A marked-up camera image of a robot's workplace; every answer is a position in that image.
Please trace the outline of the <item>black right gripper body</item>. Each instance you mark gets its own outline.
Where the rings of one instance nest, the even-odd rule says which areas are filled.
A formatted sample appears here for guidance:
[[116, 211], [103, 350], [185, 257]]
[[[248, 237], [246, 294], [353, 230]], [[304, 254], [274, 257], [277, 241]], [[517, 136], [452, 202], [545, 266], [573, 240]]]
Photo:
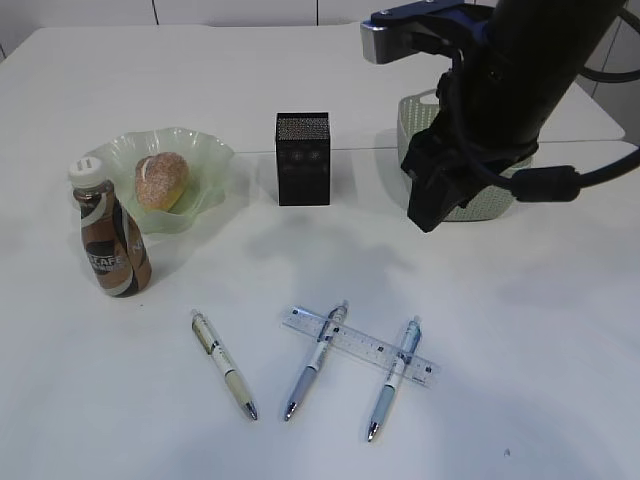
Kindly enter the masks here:
[[613, 21], [621, 1], [501, 1], [481, 42], [451, 57], [438, 85], [440, 112], [409, 150], [459, 158], [503, 190], [582, 190], [625, 173], [618, 160], [580, 173], [570, 165], [504, 171], [531, 156], [566, 90]]

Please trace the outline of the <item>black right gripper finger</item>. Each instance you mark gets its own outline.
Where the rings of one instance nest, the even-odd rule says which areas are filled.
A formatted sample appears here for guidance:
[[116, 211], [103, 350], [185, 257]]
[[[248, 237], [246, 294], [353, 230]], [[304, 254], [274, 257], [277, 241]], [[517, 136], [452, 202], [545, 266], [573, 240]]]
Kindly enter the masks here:
[[412, 182], [407, 216], [424, 233], [433, 231], [456, 207], [465, 207], [489, 186], [448, 153], [430, 156], [410, 149], [405, 155], [405, 173]]

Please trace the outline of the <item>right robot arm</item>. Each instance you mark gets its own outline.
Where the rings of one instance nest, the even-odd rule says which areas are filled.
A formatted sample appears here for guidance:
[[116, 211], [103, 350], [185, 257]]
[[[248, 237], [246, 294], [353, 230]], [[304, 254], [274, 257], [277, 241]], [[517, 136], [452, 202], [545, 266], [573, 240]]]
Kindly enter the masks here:
[[570, 165], [512, 166], [537, 151], [539, 133], [611, 23], [639, 20], [620, 1], [449, 1], [395, 8], [390, 27], [405, 50], [448, 57], [433, 123], [403, 160], [411, 178], [408, 217], [434, 230], [457, 207], [496, 187], [521, 202], [570, 202], [588, 187], [636, 169], [637, 153], [588, 173]]

